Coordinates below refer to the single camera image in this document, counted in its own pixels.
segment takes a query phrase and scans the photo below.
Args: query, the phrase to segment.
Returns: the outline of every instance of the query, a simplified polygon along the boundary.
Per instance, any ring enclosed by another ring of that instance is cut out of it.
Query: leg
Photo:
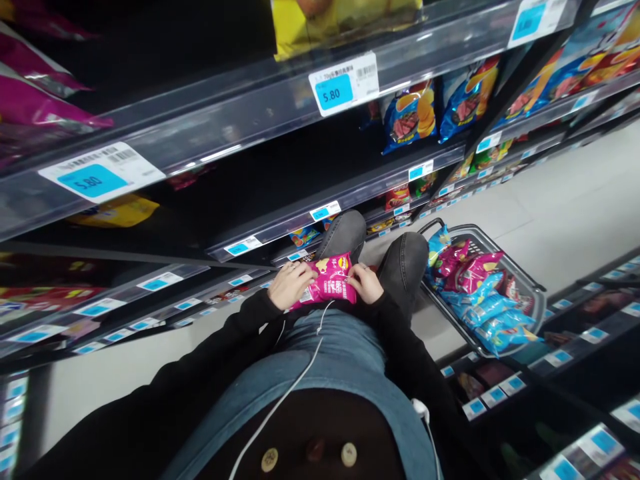
[[[347,210],[333,219],[329,230],[325,232],[322,243],[318,248],[315,258],[323,258],[351,252],[352,263],[358,262],[360,252],[365,244],[367,236],[367,224],[360,212]]]
[[[408,232],[392,242],[378,268],[382,288],[397,302],[409,324],[428,260],[427,239],[419,233]]]

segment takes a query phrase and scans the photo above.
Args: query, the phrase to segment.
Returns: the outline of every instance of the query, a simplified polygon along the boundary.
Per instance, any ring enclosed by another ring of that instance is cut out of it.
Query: floor
[[[479,225],[553,293],[640,244],[639,137],[640,122],[444,209],[440,216],[451,226]],[[432,218],[408,228],[417,230]],[[361,260],[378,262],[404,231],[366,244]],[[188,353],[239,308],[231,304],[188,328],[55,364],[43,452],[98,406],[148,383],[162,365]],[[436,359],[463,345],[426,299],[418,302],[413,328]]]

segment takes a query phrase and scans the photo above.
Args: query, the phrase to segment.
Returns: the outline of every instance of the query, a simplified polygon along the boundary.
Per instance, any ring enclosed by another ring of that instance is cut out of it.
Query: button
[[[262,471],[265,473],[270,472],[275,468],[275,464],[278,463],[278,450],[269,449],[262,456]]]
[[[355,445],[351,442],[345,443],[345,446],[342,447],[340,458],[342,458],[342,463],[345,467],[351,468],[352,466],[354,466],[355,461],[358,458],[358,452],[355,449]]]

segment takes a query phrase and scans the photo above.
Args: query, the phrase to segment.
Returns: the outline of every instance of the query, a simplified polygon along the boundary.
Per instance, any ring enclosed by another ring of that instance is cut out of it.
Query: hand
[[[287,262],[267,290],[276,308],[284,311],[300,300],[305,289],[318,277],[306,262]]]
[[[385,292],[375,272],[363,263],[352,266],[347,283],[355,288],[367,305],[375,303]]]

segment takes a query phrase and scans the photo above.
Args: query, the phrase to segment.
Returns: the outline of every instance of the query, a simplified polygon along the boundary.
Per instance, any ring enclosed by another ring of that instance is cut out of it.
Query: black jacket
[[[351,313],[377,332],[388,358],[388,378],[429,408],[444,477],[493,478],[440,370],[401,320],[392,298],[384,294],[374,305],[358,305]],[[149,385],[90,413],[19,478],[158,478],[231,382],[269,354],[286,319],[266,290],[248,298],[221,330],[162,367]]]

